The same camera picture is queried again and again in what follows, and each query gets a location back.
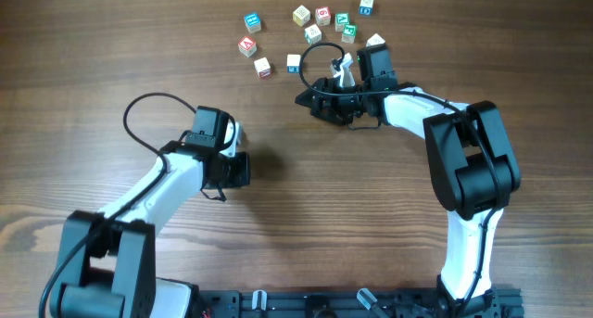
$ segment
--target wood grain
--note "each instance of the wood grain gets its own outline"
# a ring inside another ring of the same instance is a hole
[[[530,317],[593,315],[593,0],[0,0],[0,317],[31,317],[61,225],[129,189],[155,157],[121,127],[136,96],[165,91],[244,125],[250,187],[196,197],[157,242],[158,275],[204,289],[433,286],[447,243],[424,144],[396,129],[349,132],[294,104],[304,4],[349,11],[349,52],[380,33],[401,81],[495,102],[523,172],[496,237],[495,284]],[[242,16],[257,10],[258,52]],[[323,40],[338,42],[333,26]],[[307,76],[336,52],[308,57]],[[273,66],[260,81],[253,60]],[[192,121],[164,99],[132,128],[160,146]]]

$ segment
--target alphabet block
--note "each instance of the alphabet block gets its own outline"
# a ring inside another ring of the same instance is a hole
[[[256,71],[258,72],[258,76],[260,78],[268,77],[271,75],[270,63],[268,63],[267,58],[260,58],[253,62],[253,64],[256,66]]]
[[[247,36],[239,42],[239,51],[247,57],[251,57],[257,50],[256,42]]]
[[[332,22],[332,13],[330,13],[330,8],[320,7],[315,10],[315,20],[317,20],[317,25],[319,26],[327,26]]]
[[[305,29],[305,40],[309,45],[313,45],[322,39],[322,31],[320,31],[317,25],[309,26]]]
[[[293,12],[293,20],[300,27],[303,27],[311,19],[311,13],[304,6],[299,6],[295,12]]]
[[[379,34],[375,34],[375,35],[371,36],[369,41],[367,41],[367,46],[380,45],[380,44],[384,44],[384,43],[385,43],[385,40],[383,40],[383,38]]]
[[[300,63],[300,55],[288,54],[286,58],[286,69],[288,73],[298,73],[298,64]]]
[[[356,29],[355,25],[346,25],[344,26],[344,31],[342,32],[342,42],[347,44],[354,44],[354,38],[356,37]]]
[[[245,25],[247,26],[247,30],[250,33],[261,31],[261,20],[259,20],[259,16],[257,13],[249,13],[244,17],[244,19]]]
[[[335,31],[341,32],[344,30],[344,26],[350,23],[350,16],[348,13],[336,13],[335,14]]]
[[[364,16],[372,14],[372,3],[374,0],[360,0],[359,13]]]

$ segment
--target toy block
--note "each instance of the toy block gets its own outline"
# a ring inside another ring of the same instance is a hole
[[[303,27],[311,19],[311,13],[304,6],[299,6],[295,12],[293,12],[293,20],[300,27]]]
[[[251,57],[257,50],[256,42],[247,36],[239,42],[239,51],[247,57]]]
[[[380,44],[384,44],[384,43],[385,43],[385,40],[383,40],[383,38],[379,34],[375,34],[375,35],[371,36],[369,41],[367,41],[367,46],[380,45]]]
[[[332,22],[332,13],[329,7],[320,7],[315,10],[315,20],[318,26],[327,26]]]
[[[322,39],[322,31],[317,25],[313,24],[305,29],[305,40],[309,45],[313,45]]]
[[[258,76],[260,78],[268,77],[271,75],[270,63],[268,63],[267,58],[260,58],[253,62],[253,64],[256,66],[256,71],[258,72]]]
[[[335,14],[335,31],[341,32],[344,30],[344,26],[350,24],[350,16],[348,13],[336,13]]]
[[[374,0],[360,0],[359,13],[364,16],[370,16],[372,14],[372,3]]]
[[[298,73],[298,65],[300,64],[300,55],[288,54],[286,59],[286,69],[288,73]]]
[[[261,20],[259,20],[259,16],[257,13],[249,13],[244,17],[244,19],[245,25],[247,26],[247,30],[250,33],[261,31]]]
[[[342,32],[342,42],[354,44],[354,38],[356,37],[356,28],[357,27],[355,25],[344,26],[344,31]]]

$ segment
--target black cable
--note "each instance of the black cable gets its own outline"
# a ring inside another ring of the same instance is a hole
[[[182,133],[182,135],[181,135],[181,136],[179,136],[179,139],[177,140],[177,142],[182,142],[182,140],[183,140],[183,139],[184,139],[184,138],[185,138],[185,137],[186,137],[186,136],[187,136],[189,133],[191,133],[191,132],[192,132],[192,131],[190,131],[190,130],[186,130],[186,131],[184,131],[184,132]]]
[[[146,94],[146,95],[140,95],[137,98],[135,98],[130,103],[130,105],[128,105],[126,110],[123,112],[123,128],[125,129],[126,133],[128,133],[128,135],[134,141],[138,142],[141,146],[144,146],[145,148],[149,149],[153,153],[157,154],[157,156],[160,158],[160,160],[163,164],[162,169],[158,173],[158,176],[152,182],[150,182],[150,184],[148,184],[140,193],[138,193],[135,197],[133,197],[125,205],[123,205],[123,207],[121,207],[113,215],[109,216],[109,218],[105,219],[104,221],[99,223],[96,227],[94,227],[86,236],[84,236],[74,246],[74,248],[72,248],[69,251],[69,253],[66,255],[64,260],[56,267],[56,269],[50,276],[49,280],[47,281],[47,284],[45,285],[44,292],[42,293],[41,299],[39,301],[39,312],[38,312],[39,318],[45,318],[45,307],[47,305],[47,301],[49,300],[49,294],[50,294],[52,288],[54,287],[54,284],[56,283],[57,279],[59,278],[60,274],[64,271],[66,266],[68,266],[68,263],[72,260],[72,258],[74,258],[74,256],[78,253],[78,251],[81,250],[81,248],[83,246],[85,246],[85,245],[89,244],[91,241],[95,240],[101,234],[103,229],[105,229],[106,227],[108,227],[112,223],[114,223],[115,220],[121,216],[121,214],[130,210],[133,207],[133,205],[136,202],[138,202],[138,200],[140,200],[144,195],[146,195],[146,193],[148,193],[152,188],[154,188],[158,184],[158,182],[167,173],[167,160],[165,159],[165,156],[159,150],[152,147],[147,142],[141,140],[138,136],[136,136],[134,133],[132,133],[132,131],[130,130],[130,127],[128,127],[128,114],[130,113],[130,109],[132,109],[133,105],[135,105],[138,101],[140,101],[144,98],[150,97],[150,96],[165,96],[165,97],[168,97],[171,99],[175,99],[175,100],[181,102],[182,104],[184,104],[189,109],[191,109],[194,113],[196,113],[195,108],[193,108],[190,104],[188,104],[187,102],[185,102],[178,96],[169,95],[169,94],[160,93],[160,92],[150,93],[150,94]]]
[[[381,122],[378,121],[377,125],[374,126],[374,127],[355,127],[355,128],[352,128],[352,127],[350,127],[350,124],[347,124],[346,127],[350,131],[352,131],[352,132],[357,131],[357,130],[365,130],[365,129],[372,130],[372,129],[379,129],[379,128],[381,128]]]
[[[231,120],[231,124],[233,125],[233,134],[231,135],[231,140],[228,143],[225,143],[222,146],[222,150],[225,150],[229,147],[231,147],[233,145],[234,142],[234,137],[237,135],[237,126],[234,122],[234,117],[229,115],[229,120]],[[219,195],[217,197],[210,197],[208,194],[206,194],[206,192],[204,192],[204,187],[206,187],[206,184],[208,182],[204,181],[204,183],[202,184],[202,187],[200,188],[200,192],[202,193],[202,195],[209,199],[209,200],[215,200],[215,201],[221,201],[221,202],[226,202],[226,196],[224,195],[224,192],[222,192],[222,187],[221,184],[218,183],[216,185],[216,189],[219,191]]]
[[[334,93],[325,92],[325,91],[316,89],[315,87],[313,87],[311,84],[309,84],[305,80],[305,76],[303,75],[302,67],[303,67],[303,62],[305,61],[305,57],[307,56],[307,54],[311,50],[313,50],[314,48],[319,47],[319,46],[331,46],[331,47],[335,47],[335,48],[339,49],[342,54],[342,57],[339,59],[339,62],[341,62],[344,59],[344,55],[345,55],[345,51],[340,45],[332,44],[332,43],[317,43],[317,44],[312,45],[309,48],[307,48],[307,50],[305,50],[305,52],[303,53],[303,55],[300,58],[298,76],[300,77],[301,82],[303,82],[303,84],[305,84],[305,86],[307,86],[307,88],[310,91],[315,92],[320,95],[328,95],[328,96],[410,95],[410,96],[418,96],[418,97],[421,97],[424,99],[431,100],[431,101],[437,103],[438,105],[443,106],[443,108],[451,109],[454,113],[456,113],[461,118],[461,121],[463,122],[463,124],[465,126],[467,126],[467,128],[470,131],[470,134],[472,135],[472,138],[475,140],[475,143],[477,143],[480,150],[482,151],[484,161],[486,162],[486,166],[488,167],[488,170],[490,171],[490,176],[492,177],[492,182],[494,184],[494,191],[496,193],[496,200],[494,202],[494,207],[486,215],[486,218],[484,219],[483,223],[481,224],[481,227],[482,227],[481,243],[482,243],[482,245],[480,247],[477,267],[474,272],[475,277],[473,279],[472,286],[470,287],[470,290],[469,290],[466,298],[463,300],[463,303],[461,304],[461,309],[459,310],[459,313],[461,314],[463,312],[463,310],[465,310],[465,308],[467,307],[469,301],[472,299],[473,292],[475,291],[475,288],[477,287],[477,284],[480,281],[480,278],[482,278],[482,268],[484,265],[484,256],[486,253],[486,232],[487,232],[488,222],[490,221],[490,218],[492,217],[492,215],[494,215],[494,213],[496,211],[501,209],[500,203],[502,202],[502,192],[500,191],[500,182],[498,180],[498,176],[497,176],[496,170],[494,168],[494,163],[492,161],[492,158],[490,157],[490,154],[487,152],[486,147],[484,146],[484,142],[480,138],[479,133],[477,132],[477,130],[475,129],[475,127],[473,126],[471,121],[468,119],[468,116],[465,112],[463,112],[463,111],[459,110],[458,108],[449,104],[448,100],[441,100],[433,95],[421,94],[421,93],[416,92],[415,90],[412,92],[383,90],[383,91],[368,91],[368,92],[353,93],[353,94],[334,94]]]

